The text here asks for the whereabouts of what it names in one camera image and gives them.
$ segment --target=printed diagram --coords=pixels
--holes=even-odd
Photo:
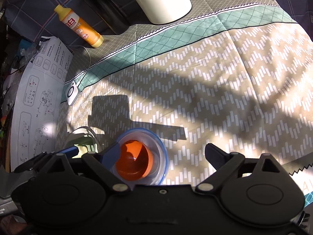
[[[33,154],[34,157],[44,152],[43,147],[48,141],[47,131],[48,131],[48,128],[45,126],[42,126],[41,128],[37,128],[35,132],[36,145],[34,147],[34,154]]]
[[[21,112],[18,128],[18,163],[23,163],[29,158],[29,129],[32,115]]]
[[[32,107],[34,105],[34,100],[36,97],[36,92],[39,84],[39,78],[31,75],[29,77],[26,90],[24,93],[23,103],[24,105]]]
[[[63,71],[62,71],[62,69],[58,69],[58,73],[57,73],[57,77],[59,78],[59,79],[61,79],[62,78],[62,74],[63,74]]]
[[[49,70],[49,68],[50,68],[50,61],[49,61],[48,59],[46,59],[46,60],[44,61],[44,63],[43,63],[43,68],[44,68],[45,70]]]
[[[57,66],[55,64],[52,64],[52,67],[51,67],[51,73],[53,75],[55,75],[57,73]]]
[[[43,57],[37,56],[35,60],[35,65],[41,66],[42,60],[43,60]]]
[[[38,107],[39,113],[44,112],[45,115],[54,115],[54,110],[49,108],[52,102],[51,95],[53,95],[53,93],[49,89],[41,93],[40,104]]]

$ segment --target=white wireless charger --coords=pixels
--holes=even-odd
[[[65,94],[68,105],[73,106],[80,95],[80,90],[74,81],[71,82]]]

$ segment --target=black bottle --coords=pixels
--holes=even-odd
[[[129,23],[111,0],[84,0],[116,34],[122,34]]]

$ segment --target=blue-rimmed container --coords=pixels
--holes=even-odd
[[[162,184],[167,174],[169,166],[167,150],[163,142],[156,134],[144,128],[130,129],[121,134],[117,138],[116,142],[121,147],[125,142],[130,140],[137,140],[143,143],[153,154],[154,164],[152,166],[151,172],[146,177],[136,181],[128,181],[123,179],[117,172],[115,165],[111,168],[111,172],[119,179],[123,180],[131,188],[133,188],[136,184],[145,184],[145,185]]]

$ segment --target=plaid fabric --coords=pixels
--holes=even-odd
[[[277,2],[313,40],[313,0],[277,0]]]
[[[149,23],[135,0],[113,0],[129,22]],[[62,4],[72,8],[102,35],[113,32],[82,0],[4,0],[8,25],[30,41],[38,42],[41,36],[57,36],[65,45],[86,45],[72,30],[58,19],[54,8]]]

